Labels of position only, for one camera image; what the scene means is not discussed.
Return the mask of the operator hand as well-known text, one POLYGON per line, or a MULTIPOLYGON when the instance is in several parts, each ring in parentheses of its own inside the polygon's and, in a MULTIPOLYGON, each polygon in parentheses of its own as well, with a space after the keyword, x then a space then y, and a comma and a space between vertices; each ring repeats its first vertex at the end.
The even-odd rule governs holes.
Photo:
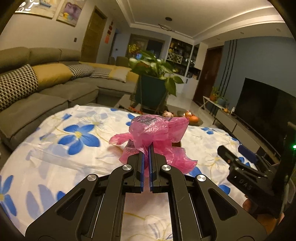
MULTIPOLYGON (((243 209, 250 213, 254 203, 250 199, 246 199, 242 205, 243 209)), ((283 220, 284 214, 282 213, 279 218, 274 218, 269 214, 258 214, 257 221, 261 223, 266 229, 267 234, 271 234, 275 227, 283 220)))

